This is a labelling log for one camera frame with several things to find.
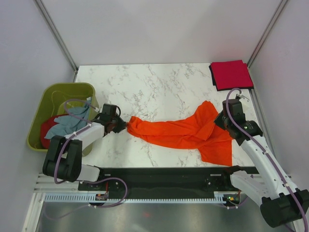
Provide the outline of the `right aluminium frame post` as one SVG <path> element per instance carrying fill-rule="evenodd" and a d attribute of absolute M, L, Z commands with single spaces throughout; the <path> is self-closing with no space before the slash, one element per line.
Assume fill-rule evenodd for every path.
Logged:
<path fill-rule="evenodd" d="M 265 42 L 267 41 L 268 37 L 270 36 L 272 30 L 274 29 L 276 23 L 278 22 L 280 16 L 282 15 L 283 11 L 285 10 L 289 0 L 280 0 L 277 8 L 275 9 L 270 21 L 268 22 L 265 30 L 263 31 L 255 49 L 253 50 L 248 62 L 247 62 L 247 69 L 249 69 L 254 61 L 256 60 L 257 56 L 259 55 L 261 49 L 263 48 Z"/>

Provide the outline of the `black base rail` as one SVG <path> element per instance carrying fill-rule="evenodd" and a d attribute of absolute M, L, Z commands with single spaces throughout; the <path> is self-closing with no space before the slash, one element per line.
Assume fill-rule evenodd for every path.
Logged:
<path fill-rule="evenodd" d="M 233 171 L 257 174 L 254 167 L 101 168 L 105 183 L 79 184 L 79 191 L 104 191 L 114 198 L 210 198 L 217 192 L 237 192 L 227 179 Z"/>

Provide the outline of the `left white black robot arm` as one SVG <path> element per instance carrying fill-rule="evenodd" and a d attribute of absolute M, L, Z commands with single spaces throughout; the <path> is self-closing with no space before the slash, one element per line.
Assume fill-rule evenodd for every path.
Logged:
<path fill-rule="evenodd" d="M 53 177 L 56 184 L 63 182 L 75 182 L 81 173 L 88 176 L 84 180 L 95 190 L 101 190 L 106 185 L 106 178 L 99 174 L 97 167 L 82 164 L 82 153 L 93 142 L 114 132 L 119 133 L 126 128 L 126 122 L 121 118 L 121 110 L 117 105 L 104 104 L 102 110 L 87 122 L 86 126 L 73 133 L 54 136 L 50 141 L 42 172 L 44 175 Z"/>

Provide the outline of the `dark red t shirt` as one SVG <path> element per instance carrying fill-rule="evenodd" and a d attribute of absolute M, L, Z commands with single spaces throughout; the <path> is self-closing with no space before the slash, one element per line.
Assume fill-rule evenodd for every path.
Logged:
<path fill-rule="evenodd" d="M 44 123 L 41 124 L 41 130 L 40 130 L 40 142 L 41 145 L 44 149 L 48 149 L 49 145 L 50 145 L 50 139 L 46 139 L 46 135 L 48 133 L 48 131 L 55 125 L 57 125 L 58 123 L 55 122 L 56 118 L 59 118 L 61 116 L 66 116 L 67 114 L 62 114 L 62 115 L 56 115 L 53 116 L 51 118 L 49 118 L 48 120 L 46 120 Z"/>

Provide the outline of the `left aluminium frame post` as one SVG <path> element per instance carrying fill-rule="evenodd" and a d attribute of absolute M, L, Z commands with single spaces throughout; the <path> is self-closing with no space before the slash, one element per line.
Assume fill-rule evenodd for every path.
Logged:
<path fill-rule="evenodd" d="M 45 6 L 42 0 L 34 0 L 38 10 L 40 11 L 44 21 L 46 22 L 49 30 L 51 31 L 53 37 L 55 38 L 57 44 L 59 45 L 63 55 L 65 56 L 66 60 L 68 61 L 69 65 L 71 66 L 73 72 L 76 74 L 78 72 L 78 66 L 74 61 L 70 51 L 68 50 L 60 32 L 58 31 L 56 24 L 54 23 L 50 13 L 48 12 L 47 7 Z"/>

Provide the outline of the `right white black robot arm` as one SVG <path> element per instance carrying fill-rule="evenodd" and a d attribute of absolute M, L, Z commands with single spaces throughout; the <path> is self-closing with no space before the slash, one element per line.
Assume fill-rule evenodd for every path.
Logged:
<path fill-rule="evenodd" d="M 238 98 L 223 101 L 223 109 L 214 122 L 247 153 L 263 180 L 261 184 L 240 167 L 233 166 L 221 178 L 222 187 L 244 192 L 259 206 L 262 217 L 270 227 L 302 219 L 305 231 L 308 231 L 306 212 L 309 191 L 300 190 L 272 152 L 267 150 L 263 132 L 255 121 L 246 120 L 241 101 Z"/>

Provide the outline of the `aluminium frame post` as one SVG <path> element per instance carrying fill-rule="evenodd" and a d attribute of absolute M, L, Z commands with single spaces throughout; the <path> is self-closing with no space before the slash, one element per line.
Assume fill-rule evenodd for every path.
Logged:
<path fill-rule="evenodd" d="M 261 49 L 263 48 L 265 42 L 267 41 L 268 37 L 270 36 L 272 30 L 274 29 L 276 23 L 278 22 L 280 16 L 282 15 L 283 11 L 285 10 L 289 0 L 280 0 L 277 8 L 275 9 L 270 21 L 268 22 L 265 30 L 263 31 L 255 49 L 253 50 L 248 62 L 247 62 L 247 69 L 249 69 L 254 61 L 256 60 L 257 56 L 259 55 Z"/>
<path fill-rule="evenodd" d="M 34 0 L 38 10 L 40 11 L 44 21 L 46 22 L 49 30 L 51 31 L 53 37 L 55 38 L 57 44 L 59 45 L 63 55 L 65 56 L 66 60 L 68 61 L 69 65 L 71 66 L 73 72 L 76 74 L 78 72 L 78 66 L 74 61 L 70 51 L 68 50 L 60 32 L 58 31 L 56 24 L 54 23 L 50 13 L 48 12 L 47 7 L 45 6 L 42 0 Z"/>

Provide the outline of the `light blue t shirt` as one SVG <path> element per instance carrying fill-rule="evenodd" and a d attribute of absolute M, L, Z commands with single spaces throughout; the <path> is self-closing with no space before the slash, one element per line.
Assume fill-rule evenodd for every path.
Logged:
<path fill-rule="evenodd" d="M 47 133 L 46 139 L 52 139 L 54 136 L 66 136 L 72 134 L 75 131 L 81 130 L 89 122 L 89 115 L 91 111 L 92 98 L 87 98 L 87 103 L 83 106 L 76 106 L 68 108 L 71 115 L 61 116 L 55 119 L 58 124 L 53 126 Z"/>

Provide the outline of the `orange t shirt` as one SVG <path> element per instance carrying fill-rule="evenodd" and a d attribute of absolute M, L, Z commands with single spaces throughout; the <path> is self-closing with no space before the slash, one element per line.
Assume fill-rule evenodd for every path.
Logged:
<path fill-rule="evenodd" d="M 232 166 L 232 138 L 215 125 L 217 116 L 214 105 L 204 101 L 193 115 L 182 120 L 149 122 L 132 116 L 127 132 L 158 146 L 197 149 L 203 162 Z"/>

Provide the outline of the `olive green plastic bin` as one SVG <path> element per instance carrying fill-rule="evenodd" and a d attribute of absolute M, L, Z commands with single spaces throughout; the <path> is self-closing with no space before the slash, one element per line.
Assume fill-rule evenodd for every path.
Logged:
<path fill-rule="evenodd" d="M 67 103 L 67 108 L 82 107 L 83 103 L 77 101 L 78 99 L 83 101 L 90 99 L 92 106 L 99 107 L 95 89 L 89 83 L 56 83 L 51 85 L 41 97 L 27 136 L 27 145 L 30 149 L 38 152 L 47 151 L 41 143 L 41 125 L 51 117 L 65 114 L 64 102 L 71 99 L 73 101 Z"/>

